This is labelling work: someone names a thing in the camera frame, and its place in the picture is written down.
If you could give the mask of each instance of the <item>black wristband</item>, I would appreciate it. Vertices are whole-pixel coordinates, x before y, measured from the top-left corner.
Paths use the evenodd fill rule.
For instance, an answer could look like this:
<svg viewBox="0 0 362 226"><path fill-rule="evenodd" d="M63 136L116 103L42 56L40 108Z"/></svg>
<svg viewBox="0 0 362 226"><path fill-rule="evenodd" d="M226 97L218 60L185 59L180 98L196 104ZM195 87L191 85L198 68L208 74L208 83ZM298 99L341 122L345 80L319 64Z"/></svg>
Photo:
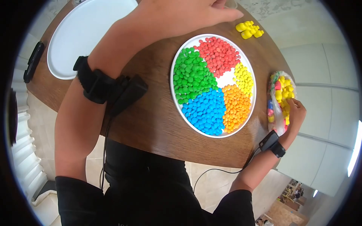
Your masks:
<svg viewBox="0 0 362 226"><path fill-rule="evenodd" d="M279 141L276 141L271 147L271 151L275 154L277 158L281 158L285 154L284 147L279 143Z"/></svg>
<svg viewBox="0 0 362 226"><path fill-rule="evenodd" d="M116 80L104 74L101 70L92 71L88 65L88 57L80 56L76 61L74 71L78 71L78 79L84 89L84 96L95 103L105 103L116 84Z"/></svg>

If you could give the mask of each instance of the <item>tiled floor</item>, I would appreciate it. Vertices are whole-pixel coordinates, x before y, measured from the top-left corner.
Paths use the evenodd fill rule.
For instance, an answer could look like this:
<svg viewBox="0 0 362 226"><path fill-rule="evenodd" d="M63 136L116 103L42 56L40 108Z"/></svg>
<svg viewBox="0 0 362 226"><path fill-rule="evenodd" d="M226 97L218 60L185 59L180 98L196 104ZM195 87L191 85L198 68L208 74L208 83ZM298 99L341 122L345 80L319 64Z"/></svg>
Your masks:
<svg viewBox="0 0 362 226"><path fill-rule="evenodd" d="M54 180L54 125L57 113L39 101L31 93L28 97L30 114L29 128L33 131L36 146L36 155L41 158L41 165L49 180ZM88 183L99 186L99 175L102 169L104 137L99 136L97 145L87 157L86 174ZM198 163L186 162L186 171L194 187L198 177L208 169L218 168L229 172L237 172L239 169L202 165ZM222 171L211 170L204 174L198 181L195 195L203 209L213 212L220 200L229 192L232 181L236 174L228 174ZM273 201L282 193L290 178L271 170L260 185L253 192L254 217L258 218L265 213Z"/></svg>

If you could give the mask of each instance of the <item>white round tray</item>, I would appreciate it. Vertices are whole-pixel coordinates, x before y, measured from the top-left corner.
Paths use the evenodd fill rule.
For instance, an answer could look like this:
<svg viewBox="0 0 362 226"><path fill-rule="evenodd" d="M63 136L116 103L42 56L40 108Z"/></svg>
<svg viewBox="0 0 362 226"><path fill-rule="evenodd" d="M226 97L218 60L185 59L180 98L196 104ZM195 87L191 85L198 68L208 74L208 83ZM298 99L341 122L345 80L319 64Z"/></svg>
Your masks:
<svg viewBox="0 0 362 226"><path fill-rule="evenodd" d="M111 25L138 6L136 0L87 0L58 25L48 47L47 62L57 78L70 80L79 56L88 56Z"/></svg>
<svg viewBox="0 0 362 226"><path fill-rule="evenodd" d="M229 43L231 46L233 46L237 51L239 51L239 55L241 56L241 63L248 67L248 71L252 74L252 78L253 78L253 81L254 81L254 86L252 88L252 93L253 93L253 96L250 98L251 100L251 109L250 109L250 113L248 114L248 118L244 121L244 123L239 126L239 128L237 130L234 130L232 131L231 133L227 133L227 132L224 132L218 136L215 136L215 135L208 135L206 133L203 133L202 131L198 130L196 127L194 127L188 120L187 118L185 117L185 115L182 113L181 109L183 108L182 105L178 104L178 101L176 99L176 96L175 96L175 90L174 90L174 85L173 85L173 69L175 67L175 62L176 62L176 59L178 57L178 55L180 54L181 50L184 49L184 48L191 48L193 46L199 46L200 43L199 43L199 40L203 40L205 41L205 38L211 38L211 37L216 37L216 38L221 38L222 40L226 41L227 43ZM220 78L216 78L216 81L218 82L218 87L219 88L223 88L224 86L226 85L233 85L233 84L236 84L236 82L234 82L232 80L232 78L234 78L234 72L235 72L235 68L232 68L230 72L225 72L223 76L220 76ZM184 121L189 125L191 126L191 128L193 128L195 131L197 131L198 133L204 135L204 136L207 136L207 137L213 137L213 138L224 138L224 137L228 137L228 136L231 136L235 133L237 133L239 130L241 130L245 124L249 121L250 119L250 116L252 115L253 113L253 110L254 110L254 106L255 106L255 101L256 101L256 81L255 81L255 75L254 75L254 71L253 71L253 68L251 67L251 64L248 60L248 58L245 56L244 52L235 44L233 43L232 41L230 41L229 39L225 38L225 37L222 37L220 35L216 35L216 34L201 34L201 35L198 35L198 36L195 36L191 39L189 39L188 41L186 41L181 47L180 49L177 51L174 59L173 59L173 62L172 62L172 66L171 66L171 72L170 72L170 89L171 89L171 94L172 94L172 98L173 98L173 102L175 103L176 105L176 108L178 110L178 112L180 113L181 117L184 119Z"/></svg>

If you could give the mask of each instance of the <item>plastic bag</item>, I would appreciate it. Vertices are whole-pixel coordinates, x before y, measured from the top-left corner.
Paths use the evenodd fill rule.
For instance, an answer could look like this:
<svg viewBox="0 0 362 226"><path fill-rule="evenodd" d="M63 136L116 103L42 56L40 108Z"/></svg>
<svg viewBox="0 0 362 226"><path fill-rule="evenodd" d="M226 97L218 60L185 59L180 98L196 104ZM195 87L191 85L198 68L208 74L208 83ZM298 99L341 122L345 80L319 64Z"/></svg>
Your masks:
<svg viewBox="0 0 362 226"><path fill-rule="evenodd" d="M278 92L278 99L277 100L275 93L276 90L280 90ZM288 97L281 95L283 93L289 94ZM269 81L269 88L268 88L268 129L269 132L275 130L278 136L281 136L285 133L289 125L289 111L288 107L285 106L285 100L290 98L297 98L296 90L295 90L295 83L292 77L285 73L284 71L277 71L271 75Z"/></svg>

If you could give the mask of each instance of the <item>orange candy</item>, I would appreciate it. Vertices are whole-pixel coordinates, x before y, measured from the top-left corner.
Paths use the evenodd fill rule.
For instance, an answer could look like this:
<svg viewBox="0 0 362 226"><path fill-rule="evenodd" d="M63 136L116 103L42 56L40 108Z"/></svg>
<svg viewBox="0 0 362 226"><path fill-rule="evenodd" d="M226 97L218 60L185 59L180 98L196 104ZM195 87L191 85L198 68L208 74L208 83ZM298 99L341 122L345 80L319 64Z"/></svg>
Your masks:
<svg viewBox="0 0 362 226"><path fill-rule="evenodd" d="M224 131L231 133L238 129L248 118L251 106L250 96L244 94L236 84L227 85L222 88L222 91L226 106L225 115L223 116Z"/></svg>

